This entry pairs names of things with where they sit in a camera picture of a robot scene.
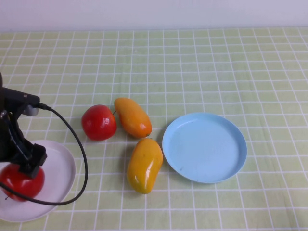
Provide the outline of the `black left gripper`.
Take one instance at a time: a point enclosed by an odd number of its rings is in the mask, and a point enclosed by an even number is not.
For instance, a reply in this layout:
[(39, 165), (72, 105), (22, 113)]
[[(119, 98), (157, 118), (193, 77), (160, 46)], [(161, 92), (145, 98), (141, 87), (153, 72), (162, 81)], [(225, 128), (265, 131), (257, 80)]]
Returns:
[(19, 171), (34, 179), (47, 158), (46, 149), (28, 141), (11, 118), (8, 112), (0, 113), (0, 162), (19, 164)]

